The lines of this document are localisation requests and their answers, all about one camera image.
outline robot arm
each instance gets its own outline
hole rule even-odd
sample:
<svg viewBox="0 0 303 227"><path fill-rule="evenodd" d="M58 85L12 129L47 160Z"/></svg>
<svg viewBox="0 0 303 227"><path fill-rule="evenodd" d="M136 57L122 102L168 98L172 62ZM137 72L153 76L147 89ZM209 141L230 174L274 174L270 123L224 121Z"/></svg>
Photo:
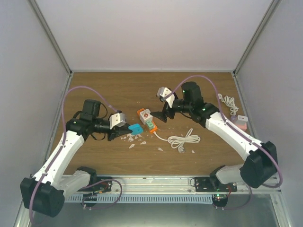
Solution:
<svg viewBox="0 0 303 227"><path fill-rule="evenodd" d="M45 174L35 194L33 210L55 217L62 209L65 198L87 186L91 180L92 176L89 171L85 171L85 168L80 168L72 176L62 179L62 175L72 157L89 135L105 133L107 134L107 140L111 141L116 137L132 133L132 130L128 129L129 125L126 123L125 115L122 112L110 115L108 120L98 118L100 104L99 101L85 100L79 119L72 118L66 123L65 144L62 144L63 134L59 144L43 167L33 177L23 179L20 188L26 208L29 208L30 198L35 186L42 175ZM46 173L46 168L50 163L52 163L51 167Z"/></svg>
<svg viewBox="0 0 303 227"><path fill-rule="evenodd" d="M200 87L195 82L182 84L183 99L178 99L167 87L161 87L157 96L164 103L163 110L153 112L151 115L166 122L167 117L174 119L175 113L188 113L191 119L202 127L214 132L226 141L245 161L243 165L221 166L214 170L210 177L213 179L214 188L219 183L244 181L253 188L258 188L275 172L276 168L271 160L253 143L264 148L277 161L276 147L271 142L263 143L246 134L228 119L223 119L219 109L211 103L205 103L201 95Z"/></svg>

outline green switch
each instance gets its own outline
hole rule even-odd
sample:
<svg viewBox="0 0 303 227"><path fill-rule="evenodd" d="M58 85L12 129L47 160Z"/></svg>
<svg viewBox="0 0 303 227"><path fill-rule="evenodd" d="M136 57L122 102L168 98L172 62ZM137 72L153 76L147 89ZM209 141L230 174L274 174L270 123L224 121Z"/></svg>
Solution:
<svg viewBox="0 0 303 227"><path fill-rule="evenodd" d="M147 125L148 130L152 130L155 127L155 125L152 123L152 121L147 121L146 125Z"/></svg>

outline metal vent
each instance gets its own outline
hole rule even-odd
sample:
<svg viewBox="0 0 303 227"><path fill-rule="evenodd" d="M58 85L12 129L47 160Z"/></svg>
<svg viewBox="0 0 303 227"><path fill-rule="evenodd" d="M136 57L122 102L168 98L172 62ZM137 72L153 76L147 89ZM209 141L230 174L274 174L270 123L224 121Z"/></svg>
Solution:
<svg viewBox="0 0 303 227"><path fill-rule="evenodd" d="M99 194L97 197L90 197L97 199L97 201L87 201L92 203L112 203L118 195ZM83 195L74 194L67 198L65 202L82 202ZM119 203L203 203L212 204L211 195L122 195Z"/></svg>

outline wooden table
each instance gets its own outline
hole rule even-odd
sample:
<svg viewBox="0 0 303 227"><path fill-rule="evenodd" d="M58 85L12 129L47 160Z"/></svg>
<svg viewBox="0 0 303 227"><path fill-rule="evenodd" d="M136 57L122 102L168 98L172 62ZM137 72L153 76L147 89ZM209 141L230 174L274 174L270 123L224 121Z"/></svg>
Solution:
<svg viewBox="0 0 303 227"><path fill-rule="evenodd" d="M238 114L243 114L238 92L230 73L203 73L217 86L218 91L224 96L235 97L235 103L240 108ZM141 123L137 110L149 108L151 111L162 110L163 103L156 97L158 89L162 86L174 89L187 76L193 73L183 72L104 72L104 73L75 73L71 87L89 86L101 93L107 101L127 115L129 124ZM204 101L217 106L215 92L208 81L202 78L193 79L200 87ZM181 89L177 95L182 97ZM85 99L100 100L99 97L87 89L72 91L65 102L64 112L66 120L82 109ZM229 108L223 105L224 114L230 116ZM159 127L158 135L167 138L172 135L185 136L190 128L193 134L199 135L198 144L184 145L186 152L178 153L170 144L156 136L151 136L144 127L141 138L128 142L116 138L95 141L91 137L75 154L66 170L66 174L73 174L79 166L88 166L97 170L98 174L118 175L208 175L221 165L236 165L242 163L240 156L220 137L204 129L191 119L176 114L174 120L168 119L163 123L154 120ZM59 124L54 140L54 145L62 134L62 123Z"/></svg>

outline white cable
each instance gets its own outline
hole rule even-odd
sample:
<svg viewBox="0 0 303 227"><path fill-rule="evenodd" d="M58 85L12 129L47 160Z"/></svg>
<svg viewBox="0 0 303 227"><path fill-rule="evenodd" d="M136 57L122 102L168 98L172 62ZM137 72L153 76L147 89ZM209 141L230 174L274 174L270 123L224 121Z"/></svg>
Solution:
<svg viewBox="0 0 303 227"><path fill-rule="evenodd" d="M239 110L239 108L235 105L235 98L229 96L225 96L223 98L221 94L218 94L218 97L223 103L225 103L226 106L230 108L229 110L231 111L231 116L235 116Z"/></svg>
<svg viewBox="0 0 303 227"><path fill-rule="evenodd" d="M154 131L153 134L156 135L160 140L167 141L168 143L171 144L171 147L173 149L178 148L179 153L184 153L185 149L183 147L184 143L198 143L200 142L201 138L198 135L191 135L193 129L188 130L187 134L185 137L180 137L180 136L170 136L168 139L163 139L158 134Z"/></svg>

